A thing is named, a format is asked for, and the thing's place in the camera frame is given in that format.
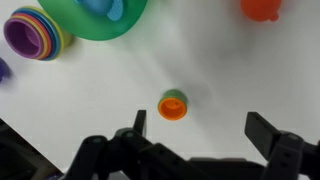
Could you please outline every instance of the white surface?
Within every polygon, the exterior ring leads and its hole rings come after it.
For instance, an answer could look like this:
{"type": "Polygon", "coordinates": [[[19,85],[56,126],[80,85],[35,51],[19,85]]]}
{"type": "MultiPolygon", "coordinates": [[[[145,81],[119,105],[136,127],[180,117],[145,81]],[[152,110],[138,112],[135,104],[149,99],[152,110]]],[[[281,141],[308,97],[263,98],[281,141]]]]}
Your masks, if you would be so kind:
{"type": "MultiPolygon", "coordinates": [[[[3,3],[1,26],[32,4],[3,3]]],[[[238,0],[150,0],[124,36],[77,39],[53,62],[20,58],[1,32],[0,57],[14,77],[0,85],[0,117],[61,169],[85,137],[111,139],[139,109],[148,110],[148,137],[185,158],[263,162],[243,133],[248,111],[312,143],[320,138],[319,8],[318,0],[285,0],[278,22],[255,23],[238,0]],[[178,122],[157,112],[172,88],[190,102],[178,122]]]]}

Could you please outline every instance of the orange toy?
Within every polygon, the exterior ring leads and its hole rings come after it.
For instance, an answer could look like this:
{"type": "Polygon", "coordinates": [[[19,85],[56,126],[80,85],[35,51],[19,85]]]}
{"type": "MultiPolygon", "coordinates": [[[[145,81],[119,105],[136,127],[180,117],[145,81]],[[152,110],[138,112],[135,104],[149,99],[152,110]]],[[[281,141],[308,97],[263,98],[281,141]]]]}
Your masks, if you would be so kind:
{"type": "Polygon", "coordinates": [[[170,121],[183,118],[187,113],[187,97],[179,90],[167,91],[158,104],[162,117],[170,121]]]}
{"type": "Polygon", "coordinates": [[[277,21],[282,0],[241,0],[241,9],[255,21],[277,21]]]}

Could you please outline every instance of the purple stacking cup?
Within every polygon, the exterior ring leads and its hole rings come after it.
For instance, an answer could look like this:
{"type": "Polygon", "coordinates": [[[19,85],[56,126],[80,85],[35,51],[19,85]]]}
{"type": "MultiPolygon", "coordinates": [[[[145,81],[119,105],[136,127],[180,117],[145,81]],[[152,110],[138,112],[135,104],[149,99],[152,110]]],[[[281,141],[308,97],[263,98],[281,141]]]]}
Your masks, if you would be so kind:
{"type": "Polygon", "coordinates": [[[23,57],[36,59],[43,52],[41,35],[27,21],[10,18],[4,25],[4,36],[9,46],[23,57]]]}

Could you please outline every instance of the green bowl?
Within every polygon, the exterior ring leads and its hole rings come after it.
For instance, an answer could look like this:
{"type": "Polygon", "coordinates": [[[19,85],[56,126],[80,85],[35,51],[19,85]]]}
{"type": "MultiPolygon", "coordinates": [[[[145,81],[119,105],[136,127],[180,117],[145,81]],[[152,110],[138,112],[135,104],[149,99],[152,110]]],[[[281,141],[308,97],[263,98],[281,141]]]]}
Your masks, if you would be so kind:
{"type": "Polygon", "coordinates": [[[42,8],[62,29],[84,39],[109,40],[126,33],[140,18],[148,0],[123,0],[119,21],[89,12],[75,0],[38,0],[42,8]]]}

